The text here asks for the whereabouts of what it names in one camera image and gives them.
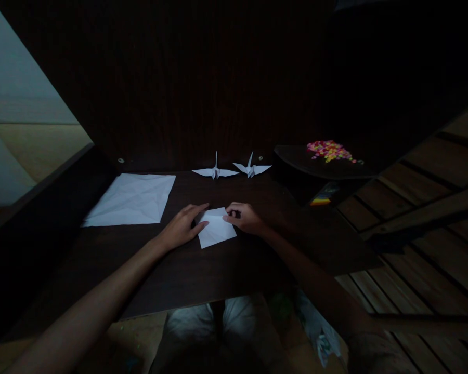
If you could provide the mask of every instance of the folded paper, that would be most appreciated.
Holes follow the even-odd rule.
[[[225,208],[218,208],[207,210],[203,215],[196,217],[196,224],[203,221],[209,222],[208,226],[198,234],[201,248],[212,246],[236,236],[234,226],[222,218],[226,215]]]
[[[174,181],[175,176],[121,174],[83,226],[160,223]]]
[[[213,179],[218,179],[218,177],[230,177],[236,174],[239,174],[237,171],[224,170],[217,168],[217,156],[218,151],[215,153],[215,167],[213,169],[199,169],[193,170],[195,173],[202,175],[204,177],[212,177]]]
[[[248,161],[248,166],[243,166],[241,164],[233,163],[239,170],[241,170],[243,173],[247,174],[248,178],[253,177],[255,174],[261,174],[265,170],[267,170],[269,167],[272,166],[272,165],[269,165],[269,166],[255,166],[255,165],[253,165],[253,166],[251,166],[251,159],[252,158],[253,158],[253,152],[251,152],[250,160]]]

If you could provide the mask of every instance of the right hand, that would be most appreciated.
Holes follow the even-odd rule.
[[[248,234],[261,235],[268,229],[268,226],[256,214],[250,204],[232,202],[225,210],[228,216],[223,216],[224,221],[233,224]],[[239,212],[241,218],[236,218],[236,212]]]
[[[177,215],[170,221],[163,231],[152,241],[162,248],[164,253],[171,251],[178,246],[192,240],[196,235],[203,230],[206,225],[209,224],[207,221],[203,221],[191,229],[191,223],[194,218],[203,210],[208,208],[208,203],[203,205],[189,204],[182,209]]]

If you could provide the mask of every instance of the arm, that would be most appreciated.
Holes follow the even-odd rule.
[[[316,309],[344,338],[360,332],[382,334],[369,314],[347,291],[317,264],[268,227],[249,204],[232,203],[224,220],[241,230],[260,236],[269,244],[298,281]],[[235,212],[241,218],[235,218]]]
[[[192,220],[207,206],[182,209],[157,237],[55,321],[7,373],[71,373],[153,265],[208,225],[202,222],[191,230]]]

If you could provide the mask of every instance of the white paper crane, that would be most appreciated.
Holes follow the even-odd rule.
[[[218,179],[218,177],[230,177],[235,174],[239,174],[237,171],[217,168],[217,156],[218,151],[215,153],[215,167],[213,169],[199,169],[193,171],[199,175],[202,175],[204,177],[212,177],[213,179]]]
[[[241,164],[236,164],[236,163],[233,163],[239,170],[241,170],[243,173],[246,173],[248,175],[248,178],[251,178],[253,177],[255,174],[261,174],[263,173],[265,170],[267,170],[269,167],[271,167],[272,165],[269,165],[269,166],[251,166],[251,159],[253,158],[253,152],[251,153],[251,156],[250,156],[250,160],[248,161],[248,166],[242,166]]]

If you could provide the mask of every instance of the dark wooden desk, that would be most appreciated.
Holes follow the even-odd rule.
[[[38,333],[83,294],[156,236],[184,206],[211,208],[247,202],[272,226],[332,275],[380,266],[376,256],[331,208],[301,210],[268,173],[212,180],[193,172],[177,176],[161,223],[82,228],[48,284],[5,340]],[[199,239],[172,251],[131,297],[121,318],[221,300],[294,282],[257,237],[237,237],[201,249]]]

